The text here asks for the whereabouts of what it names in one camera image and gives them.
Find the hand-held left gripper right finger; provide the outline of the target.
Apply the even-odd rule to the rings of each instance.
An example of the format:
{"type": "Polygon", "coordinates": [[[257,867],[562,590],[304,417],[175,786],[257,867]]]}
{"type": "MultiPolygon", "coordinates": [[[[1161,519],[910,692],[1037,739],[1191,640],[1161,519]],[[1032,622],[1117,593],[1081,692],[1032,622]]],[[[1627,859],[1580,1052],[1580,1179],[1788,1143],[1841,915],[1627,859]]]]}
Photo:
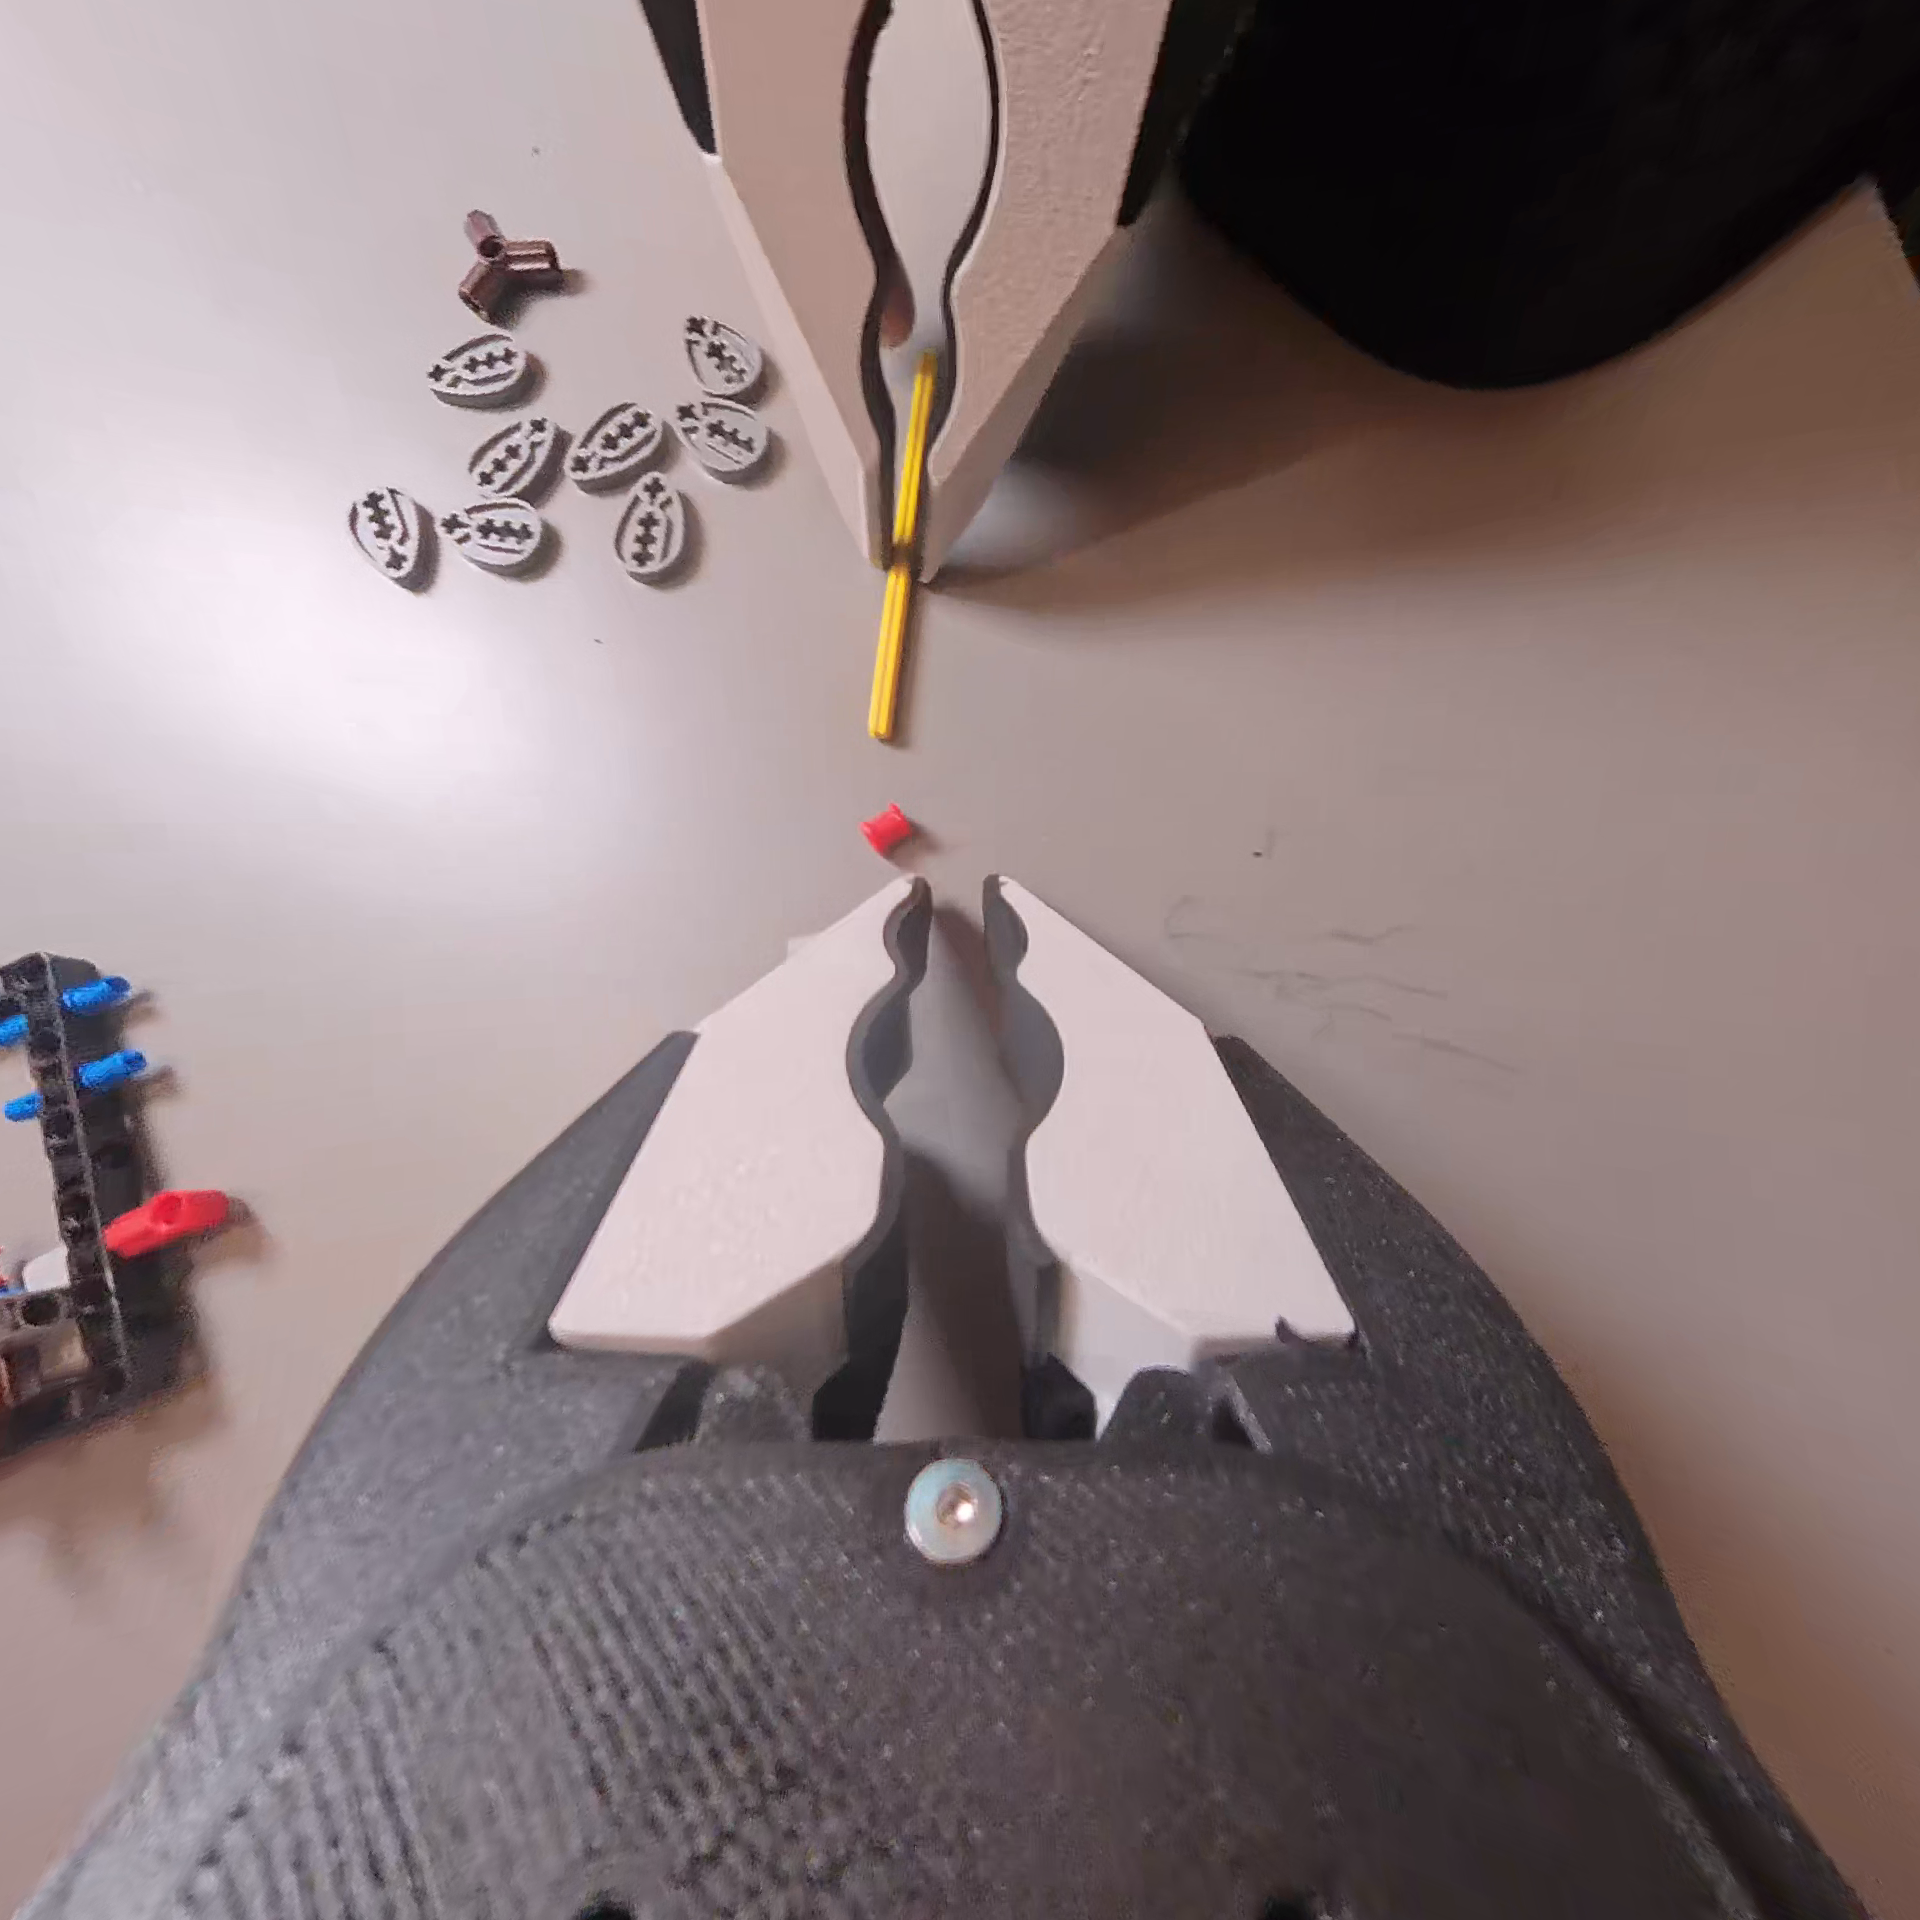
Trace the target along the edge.
{"type": "Polygon", "coordinates": [[[1030,1435],[1105,1435],[1144,1373],[1350,1349],[1357,1313],[1205,1023],[1020,879],[980,905],[1020,1103],[1030,1435]]]}

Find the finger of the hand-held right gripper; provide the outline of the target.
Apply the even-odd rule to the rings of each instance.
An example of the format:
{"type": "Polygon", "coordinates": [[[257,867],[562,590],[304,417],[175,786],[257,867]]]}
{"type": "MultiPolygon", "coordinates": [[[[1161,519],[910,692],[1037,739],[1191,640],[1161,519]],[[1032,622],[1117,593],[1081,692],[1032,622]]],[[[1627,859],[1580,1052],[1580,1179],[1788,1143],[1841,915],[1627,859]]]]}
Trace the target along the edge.
{"type": "Polygon", "coordinates": [[[897,250],[868,152],[891,2],[697,2],[718,202],[805,439],[857,550],[895,525],[895,399],[880,323],[897,250]]]}
{"type": "Polygon", "coordinates": [[[1017,452],[1121,245],[1168,2],[977,2],[994,136],[947,279],[951,372],[925,453],[931,582],[1017,452]]]}

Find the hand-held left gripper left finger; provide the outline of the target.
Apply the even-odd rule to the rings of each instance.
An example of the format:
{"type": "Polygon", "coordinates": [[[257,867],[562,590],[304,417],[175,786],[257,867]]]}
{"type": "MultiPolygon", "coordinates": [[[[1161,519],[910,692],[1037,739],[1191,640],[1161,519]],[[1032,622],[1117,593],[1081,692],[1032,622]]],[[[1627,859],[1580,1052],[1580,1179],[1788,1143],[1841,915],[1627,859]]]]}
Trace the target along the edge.
{"type": "Polygon", "coordinates": [[[868,1442],[910,1309],[907,1149],[931,895],[895,877],[835,965],[780,962],[688,1036],[550,1336],[568,1352],[772,1373],[811,1437],[868,1442]]]}

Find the dark brown lego connector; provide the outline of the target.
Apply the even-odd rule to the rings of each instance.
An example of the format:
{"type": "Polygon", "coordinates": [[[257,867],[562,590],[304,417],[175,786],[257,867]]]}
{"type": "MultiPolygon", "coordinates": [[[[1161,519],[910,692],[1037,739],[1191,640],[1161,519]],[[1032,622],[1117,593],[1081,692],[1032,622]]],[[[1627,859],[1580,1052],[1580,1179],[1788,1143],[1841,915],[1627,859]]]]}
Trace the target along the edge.
{"type": "Polygon", "coordinates": [[[528,296],[568,289],[568,267],[551,240],[508,237],[484,207],[467,213],[462,230],[472,263],[461,279],[461,300],[475,316],[498,323],[528,296]]]}

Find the yellow lego axle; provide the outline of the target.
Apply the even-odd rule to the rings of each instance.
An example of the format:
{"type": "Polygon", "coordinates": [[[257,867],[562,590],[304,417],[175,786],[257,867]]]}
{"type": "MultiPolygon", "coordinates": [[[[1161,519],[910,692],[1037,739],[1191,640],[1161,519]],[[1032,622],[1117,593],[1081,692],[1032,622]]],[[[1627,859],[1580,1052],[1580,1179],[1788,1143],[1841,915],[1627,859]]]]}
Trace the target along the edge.
{"type": "Polygon", "coordinates": [[[900,715],[900,683],[911,599],[918,589],[918,555],[925,507],[925,462],[935,432],[935,399],[940,396],[940,350],[925,347],[910,390],[910,417],[900,452],[900,485],[895,495],[895,525],[885,550],[885,589],[880,603],[878,657],[868,693],[868,736],[891,739],[900,715]]]}

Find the pile of grey lego cams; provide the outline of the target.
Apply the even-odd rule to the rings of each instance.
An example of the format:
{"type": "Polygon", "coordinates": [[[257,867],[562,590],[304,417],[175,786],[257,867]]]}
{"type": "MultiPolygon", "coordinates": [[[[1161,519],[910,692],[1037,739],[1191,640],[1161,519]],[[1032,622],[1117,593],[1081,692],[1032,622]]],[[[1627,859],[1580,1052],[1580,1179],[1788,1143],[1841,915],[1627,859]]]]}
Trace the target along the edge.
{"type": "Polygon", "coordinates": [[[762,413],[768,357],[742,327],[695,312],[681,327],[685,396],[604,405],[568,425],[532,409],[544,369],[495,327],[437,355],[424,373],[434,399],[498,417],[467,453],[467,492],[428,506],[401,485],[371,485],[347,510],[348,539],[380,580],[420,593],[447,557],[475,570],[527,582],[544,576],[561,533],[550,506],[578,492],[611,506],[611,559],[641,589],[671,589],[700,557],[704,529],[685,477],[758,485],[777,462],[777,435],[762,413]]]}

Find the person's black trouser leg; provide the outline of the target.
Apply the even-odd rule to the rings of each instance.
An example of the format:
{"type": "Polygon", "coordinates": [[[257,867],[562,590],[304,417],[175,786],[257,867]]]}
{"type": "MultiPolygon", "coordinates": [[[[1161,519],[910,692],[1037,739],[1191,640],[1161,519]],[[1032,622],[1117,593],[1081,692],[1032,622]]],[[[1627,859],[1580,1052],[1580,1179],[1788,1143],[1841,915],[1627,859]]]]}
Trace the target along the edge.
{"type": "Polygon", "coordinates": [[[1541,386],[1688,319],[1852,185],[1918,187],[1918,5],[1255,2],[1177,165],[1341,339],[1541,386]]]}

